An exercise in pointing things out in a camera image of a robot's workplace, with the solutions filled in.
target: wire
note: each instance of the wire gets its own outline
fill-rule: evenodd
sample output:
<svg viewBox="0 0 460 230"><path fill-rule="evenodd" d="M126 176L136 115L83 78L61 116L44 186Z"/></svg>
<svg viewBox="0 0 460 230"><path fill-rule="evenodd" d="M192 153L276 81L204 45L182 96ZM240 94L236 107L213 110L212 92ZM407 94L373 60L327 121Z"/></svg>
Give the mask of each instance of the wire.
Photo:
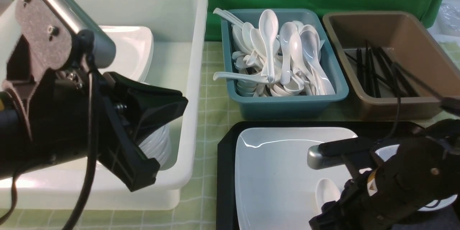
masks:
<svg viewBox="0 0 460 230"><path fill-rule="evenodd" d="M396 129L398 128L398 122L399 122L399 117L400 117L400 110L401 110L401 95L399 94L399 91L401 89L398 86L398 80L396 78L396 73L397 69L401 69L401 66L399 66L398 63L393 62L391 65L391 75L393 76L393 84L396 87L396 99L397 99L397 105L396 105L396 118L395 121L393 122L393 126L391 127L390 133L386 135L386 137L382 138L381 140L378 140L378 143L381 143L385 140L390 139L396 132Z"/></svg>
<svg viewBox="0 0 460 230"><path fill-rule="evenodd" d="M33 160L29 161L27 163L24 163L22 166L18 167L16 171L13 173L13 178L11 179L11 206L10 209L2 216L0 217L0 225L3 225L13 214L14 209L16 208L16 205L18 203L18 189L16 188L16 181L18 178L28 170L39 166L43 165L46 163L51 163L52 159L49 160Z"/></svg>
<svg viewBox="0 0 460 230"><path fill-rule="evenodd" d="M89 101L88 101L88 158L85 179L77 203L63 230L72 230L77 224L91 192L94 175L96 174L99 114L99 81L97 70L90 70L89 76Z"/></svg>

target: blue bin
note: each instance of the blue bin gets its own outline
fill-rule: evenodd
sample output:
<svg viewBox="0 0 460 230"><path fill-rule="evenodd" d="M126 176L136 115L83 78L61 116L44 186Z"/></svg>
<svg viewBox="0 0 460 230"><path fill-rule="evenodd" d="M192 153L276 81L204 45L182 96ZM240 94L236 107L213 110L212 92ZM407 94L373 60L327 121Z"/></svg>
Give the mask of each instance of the blue bin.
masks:
<svg viewBox="0 0 460 230"><path fill-rule="evenodd" d="M258 27L260 14L264 9L236 9L232 14L243 22L250 22ZM227 80L227 91L230 98L240 106L241 115L246 120L306 119L319 116L332 102L345 99L348 85L340 69L337 57L332 50L326 32L317 15L307 9L273 9L279 20L279 28L285 22L299 20L317 29L321 40L325 40L321 53L321 66L335 89L334 95L323 96L282 96L282 97L243 97L236 92L236 80ZM231 23L222 20L222 44L224 51L225 71L238 72L231 59L235 51Z"/></svg>

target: table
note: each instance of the table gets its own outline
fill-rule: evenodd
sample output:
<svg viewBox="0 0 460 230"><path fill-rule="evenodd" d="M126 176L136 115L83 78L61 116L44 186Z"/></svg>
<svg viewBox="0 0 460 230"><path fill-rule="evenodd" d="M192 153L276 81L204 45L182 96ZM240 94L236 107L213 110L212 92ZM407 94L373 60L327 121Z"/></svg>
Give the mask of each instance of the table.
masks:
<svg viewBox="0 0 460 230"><path fill-rule="evenodd" d="M460 68L460 47L456 43L442 43L441 46ZM232 125L243 120L237 104L227 95L225 80L213 81L212 79L215 72L223 70L222 44L205 43L193 175L189 183L182 188L179 205L170 211L86 210L76 229L215 229L217 144ZM357 120L345 115L346 109L343 103L333 104L315 120ZM443 112L433 119L414 122L427 127L445 118L453 118L453 116ZM61 229L69 215L70 210L16 210L0 230Z"/></svg>

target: white square plate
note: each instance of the white square plate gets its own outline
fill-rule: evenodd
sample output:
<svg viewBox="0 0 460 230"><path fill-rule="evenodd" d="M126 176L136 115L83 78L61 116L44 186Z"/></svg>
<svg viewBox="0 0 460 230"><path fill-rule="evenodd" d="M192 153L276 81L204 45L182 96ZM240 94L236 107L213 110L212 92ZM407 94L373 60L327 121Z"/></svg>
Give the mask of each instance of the white square plate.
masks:
<svg viewBox="0 0 460 230"><path fill-rule="evenodd" d="M314 170L311 146L357 137L345 128L250 128L241 132L235 154L235 197L241 230L309 230L319 214L315 188L330 178L342 191L351 179L345 165Z"/></svg>

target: white round plate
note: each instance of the white round plate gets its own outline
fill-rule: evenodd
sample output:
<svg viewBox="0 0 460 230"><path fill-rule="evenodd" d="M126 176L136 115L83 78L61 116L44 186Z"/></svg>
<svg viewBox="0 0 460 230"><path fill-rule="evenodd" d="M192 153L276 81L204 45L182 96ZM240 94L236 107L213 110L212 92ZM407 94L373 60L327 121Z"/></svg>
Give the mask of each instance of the white round plate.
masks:
<svg viewBox="0 0 460 230"><path fill-rule="evenodd" d="M396 155L396 151L398 150L399 145L391 145L391 146L386 146L383 148L380 148L375 151L375 153L382 158L383 161L387 161L391 156ZM419 211L422 212L427 212L427 211L435 211L442 209L444 207L449 206L452 204L455 200L457 199L457 195L453 195L448 197L447 199L443 199L439 202L439 204L436 207L428 208L428 207L423 207L419 209ZM434 200L427 204L427 206L431 207L437 203L437 200Z"/></svg>

